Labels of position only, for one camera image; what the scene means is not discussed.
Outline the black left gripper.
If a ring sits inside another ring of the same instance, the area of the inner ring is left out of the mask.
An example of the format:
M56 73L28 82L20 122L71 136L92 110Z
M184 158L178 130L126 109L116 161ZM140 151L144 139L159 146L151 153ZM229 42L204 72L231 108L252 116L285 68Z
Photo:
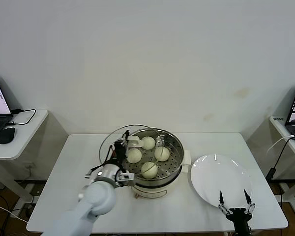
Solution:
M122 165L123 161L126 159L126 147L128 146L128 137L130 135L127 129L121 137L121 140L114 141L114 156L113 163L115 165Z

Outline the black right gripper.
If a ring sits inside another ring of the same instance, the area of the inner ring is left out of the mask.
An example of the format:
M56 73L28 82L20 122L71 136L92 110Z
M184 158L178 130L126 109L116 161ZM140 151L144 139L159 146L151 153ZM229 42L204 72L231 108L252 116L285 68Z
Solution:
M224 204L223 194L220 191L218 208L231 221L234 225L234 236L251 236L251 229L248 222L252 218L252 213L256 207L256 204L252 202L251 197L244 189L245 198L247 201L247 207L245 208L231 208L228 209Z

